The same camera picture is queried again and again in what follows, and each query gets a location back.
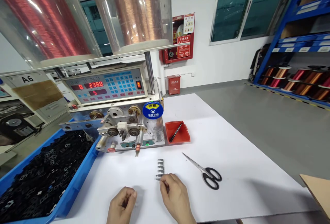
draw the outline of blue sticker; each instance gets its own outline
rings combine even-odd
[[[163,115],[164,109],[159,102],[149,102],[144,105],[142,113],[148,119],[157,119]]]

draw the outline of scissors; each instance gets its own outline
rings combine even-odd
[[[220,175],[220,173],[218,173],[217,170],[211,168],[211,167],[206,167],[206,168],[203,168],[201,167],[200,165],[198,165],[196,162],[194,162],[192,159],[190,159],[187,155],[185,155],[184,153],[182,153],[184,156],[187,157],[187,159],[193,163],[201,172],[202,172],[202,175],[203,175],[203,179],[204,179],[204,182],[211,188],[211,189],[214,189],[214,190],[218,190],[219,189],[219,184],[218,182],[220,182],[222,180],[222,177]],[[207,179],[211,180],[214,184],[215,184],[215,187],[210,185],[209,182],[207,181]]]

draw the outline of clear plastic cylinder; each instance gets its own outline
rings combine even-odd
[[[31,68],[102,57],[79,0],[0,0],[0,32]]]
[[[171,0],[95,0],[113,54],[173,44]]]

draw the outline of red plastic tray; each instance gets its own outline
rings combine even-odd
[[[173,141],[169,143],[170,139],[178,129],[179,125],[182,123],[181,128],[179,129],[178,133],[176,133],[176,136],[174,137]],[[190,135],[188,133],[187,126],[183,121],[172,121],[169,123],[165,123],[166,128],[166,135],[167,135],[167,142],[169,144],[172,143],[184,143],[184,142],[190,142]]]

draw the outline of white table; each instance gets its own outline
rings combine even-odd
[[[165,98],[163,119],[183,120],[191,143],[143,149],[138,158],[135,151],[100,153],[67,218],[56,222],[106,223],[111,199],[128,186],[138,192],[131,224],[175,223],[155,180],[157,159],[164,159],[165,172],[177,174],[187,186],[197,222],[318,210],[306,188],[196,94]],[[201,166],[218,170],[223,177],[220,189],[207,187],[182,152]]]

